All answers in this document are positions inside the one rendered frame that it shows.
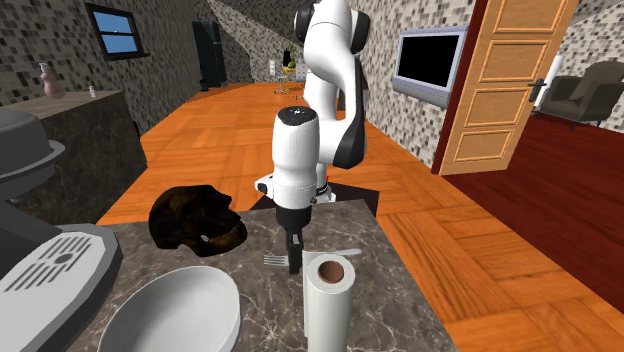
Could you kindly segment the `dark brown skull figure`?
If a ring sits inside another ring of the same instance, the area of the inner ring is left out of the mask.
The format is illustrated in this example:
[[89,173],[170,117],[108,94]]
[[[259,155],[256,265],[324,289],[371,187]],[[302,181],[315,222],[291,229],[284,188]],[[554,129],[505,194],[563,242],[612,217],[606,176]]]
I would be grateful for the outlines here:
[[229,208],[231,201],[211,185],[170,188],[150,210],[150,235],[160,249],[186,245],[199,257],[226,253],[248,237],[241,217]]

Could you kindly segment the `dark framed window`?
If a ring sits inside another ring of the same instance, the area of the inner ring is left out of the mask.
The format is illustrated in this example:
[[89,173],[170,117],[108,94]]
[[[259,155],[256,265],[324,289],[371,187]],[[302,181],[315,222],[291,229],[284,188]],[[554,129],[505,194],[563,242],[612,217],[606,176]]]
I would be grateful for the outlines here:
[[93,3],[85,8],[105,61],[148,57],[133,14]]

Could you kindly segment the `black tall refrigerator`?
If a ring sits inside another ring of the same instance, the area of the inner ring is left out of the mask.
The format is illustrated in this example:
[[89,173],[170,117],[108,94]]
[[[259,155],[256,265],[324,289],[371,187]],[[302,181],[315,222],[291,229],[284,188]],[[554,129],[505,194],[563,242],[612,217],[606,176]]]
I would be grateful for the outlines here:
[[200,62],[200,87],[225,87],[228,84],[220,27],[214,21],[193,21],[192,28]]

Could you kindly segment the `white round bowl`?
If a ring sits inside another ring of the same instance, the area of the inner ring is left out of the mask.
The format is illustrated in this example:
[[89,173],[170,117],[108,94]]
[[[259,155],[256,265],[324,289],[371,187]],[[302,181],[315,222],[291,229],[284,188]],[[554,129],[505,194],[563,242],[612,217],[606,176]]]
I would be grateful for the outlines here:
[[234,280],[214,267],[185,267],[152,280],[124,302],[98,352],[232,352],[240,327]]

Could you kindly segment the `dark marble counter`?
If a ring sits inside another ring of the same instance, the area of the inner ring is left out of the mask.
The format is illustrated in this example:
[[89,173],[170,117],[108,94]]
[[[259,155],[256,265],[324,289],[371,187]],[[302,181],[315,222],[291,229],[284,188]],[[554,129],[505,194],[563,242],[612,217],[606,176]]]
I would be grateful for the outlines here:
[[47,223],[97,223],[146,170],[147,161],[123,91],[68,92],[0,107],[39,118],[65,146],[55,174],[17,209]]

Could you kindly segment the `wall television with grey frame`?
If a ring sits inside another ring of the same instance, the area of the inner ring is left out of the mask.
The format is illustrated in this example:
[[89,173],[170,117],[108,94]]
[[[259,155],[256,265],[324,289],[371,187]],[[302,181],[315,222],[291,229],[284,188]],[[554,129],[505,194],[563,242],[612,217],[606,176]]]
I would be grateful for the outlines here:
[[468,26],[400,32],[393,90],[447,108]]

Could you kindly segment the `grey coffee machine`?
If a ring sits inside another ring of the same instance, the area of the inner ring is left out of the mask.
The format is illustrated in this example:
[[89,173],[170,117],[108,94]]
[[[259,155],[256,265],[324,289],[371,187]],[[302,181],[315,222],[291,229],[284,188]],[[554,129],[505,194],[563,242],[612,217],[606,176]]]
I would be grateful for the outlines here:
[[0,352],[66,352],[120,269],[112,229],[50,225],[16,207],[54,175],[64,150],[38,117],[0,108]]

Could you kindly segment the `dark robot stand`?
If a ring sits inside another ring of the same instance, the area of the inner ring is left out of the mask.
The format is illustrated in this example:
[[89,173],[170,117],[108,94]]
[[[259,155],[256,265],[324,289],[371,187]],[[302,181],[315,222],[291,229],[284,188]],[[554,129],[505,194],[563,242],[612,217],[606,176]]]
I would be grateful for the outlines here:
[[[336,195],[337,201],[350,201],[362,199],[368,206],[370,212],[373,215],[377,214],[379,191],[365,188],[359,188],[355,186],[343,185],[329,182],[332,192]],[[260,210],[274,208],[274,202],[262,196],[252,207],[251,210]]]

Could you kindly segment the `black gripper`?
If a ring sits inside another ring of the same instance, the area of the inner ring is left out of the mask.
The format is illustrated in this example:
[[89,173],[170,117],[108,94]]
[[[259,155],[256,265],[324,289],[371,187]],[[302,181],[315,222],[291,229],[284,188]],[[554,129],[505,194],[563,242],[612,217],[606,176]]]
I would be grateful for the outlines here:
[[276,207],[277,222],[286,232],[290,274],[298,274],[302,268],[302,250],[304,243],[302,230],[310,223],[311,214],[312,206],[303,209]]

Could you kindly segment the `side table with plant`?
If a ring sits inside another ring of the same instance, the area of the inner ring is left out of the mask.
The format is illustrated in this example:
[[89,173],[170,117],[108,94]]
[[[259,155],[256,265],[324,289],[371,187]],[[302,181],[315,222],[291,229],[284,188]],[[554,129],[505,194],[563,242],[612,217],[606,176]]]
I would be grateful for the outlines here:
[[279,91],[286,94],[290,91],[288,86],[290,82],[290,76],[292,74],[295,74],[297,71],[297,63],[295,61],[295,58],[293,57],[295,53],[296,47],[291,42],[287,42],[286,49],[283,52],[282,74],[278,76],[278,79],[280,80],[280,88],[278,90],[275,90],[274,93],[277,93]]

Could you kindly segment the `light wooden panel door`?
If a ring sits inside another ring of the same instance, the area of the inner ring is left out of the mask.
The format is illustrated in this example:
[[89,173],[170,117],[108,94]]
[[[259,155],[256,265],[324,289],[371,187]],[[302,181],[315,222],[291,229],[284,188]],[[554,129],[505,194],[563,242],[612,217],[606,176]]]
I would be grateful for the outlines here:
[[453,94],[432,172],[505,170],[579,0],[476,0],[474,48]]

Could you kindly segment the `silver fork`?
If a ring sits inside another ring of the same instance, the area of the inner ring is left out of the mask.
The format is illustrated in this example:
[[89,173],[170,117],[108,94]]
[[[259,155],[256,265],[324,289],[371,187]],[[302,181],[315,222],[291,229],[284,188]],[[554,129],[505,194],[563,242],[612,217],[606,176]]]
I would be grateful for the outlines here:
[[[342,256],[359,255],[361,253],[362,253],[362,250],[359,248],[331,251],[331,254],[342,255]],[[288,266],[289,258],[288,256],[265,255],[263,258],[263,263],[265,265],[272,265],[272,266]]]

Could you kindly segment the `white paper towel roll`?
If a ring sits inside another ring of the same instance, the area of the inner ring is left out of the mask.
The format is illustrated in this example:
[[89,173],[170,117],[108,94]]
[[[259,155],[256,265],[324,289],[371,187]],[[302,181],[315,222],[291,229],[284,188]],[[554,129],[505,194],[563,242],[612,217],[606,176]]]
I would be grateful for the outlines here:
[[310,261],[304,279],[304,331],[308,352],[346,352],[355,269],[343,256],[324,253]]

